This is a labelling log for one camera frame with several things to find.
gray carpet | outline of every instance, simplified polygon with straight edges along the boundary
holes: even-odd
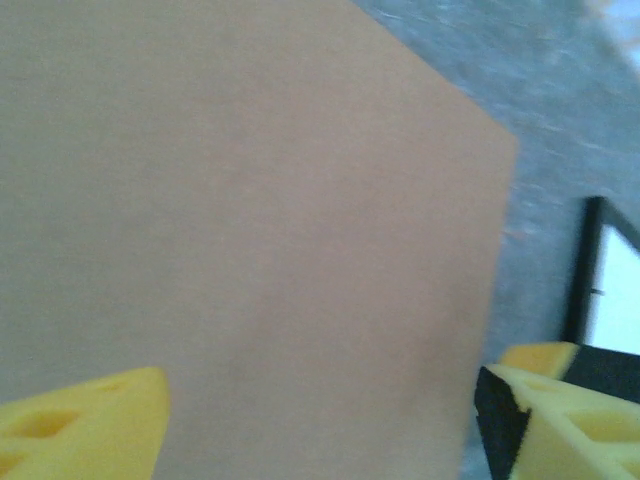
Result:
[[[582,199],[640,224],[640,84],[576,0],[357,0],[520,139],[483,362],[558,339]],[[461,478],[488,479],[475,427]]]

black frame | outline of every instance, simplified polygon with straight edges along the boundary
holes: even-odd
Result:
[[[563,340],[583,343],[589,318],[595,269],[600,252],[600,239],[605,225],[616,228],[640,252],[640,232],[604,197],[587,199],[584,224],[576,258],[573,283],[567,305]]]

